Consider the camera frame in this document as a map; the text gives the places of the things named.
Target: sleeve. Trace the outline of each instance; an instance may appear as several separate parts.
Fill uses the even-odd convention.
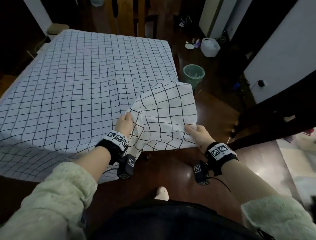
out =
[[[276,240],[316,239],[316,225],[302,205],[290,197],[271,196],[241,205],[244,224]]]
[[[82,167],[59,164],[0,229],[0,239],[85,239],[79,227],[97,184]]]

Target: power cord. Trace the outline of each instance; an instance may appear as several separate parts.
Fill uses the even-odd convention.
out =
[[[232,192],[232,191],[229,189],[229,187],[228,187],[222,180],[220,180],[220,179],[218,179],[218,178],[213,178],[213,179],[216,179],[216,180],[220,181],[222,184],[224,184],[224,186],[228,189],[228,191]]]

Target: white container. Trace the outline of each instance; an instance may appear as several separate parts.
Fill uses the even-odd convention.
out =
[[[201,43],[201,51],[205,57],[215,57],[220,49],[221,47],[214,38],[203,38]]]

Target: trash can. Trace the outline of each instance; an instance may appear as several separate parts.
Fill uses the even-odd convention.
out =
[[[202,81],[205,76],[205,71],[198,65],[189,64],[183,68],[184,82],[190,83],[194,90],[199,82]]]

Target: person's right hand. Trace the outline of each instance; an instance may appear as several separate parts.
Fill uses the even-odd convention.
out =
[[[205,129],[204,126],[196,125],[197,130],[194,130],[189,125],[184,125],[184,128],[191,135],[191,137],[195,140],[196,145],[200,149],[200,151],[204,154],[206,152],[207,147],[215,142],[214,139],[210,136],[208,131]]]

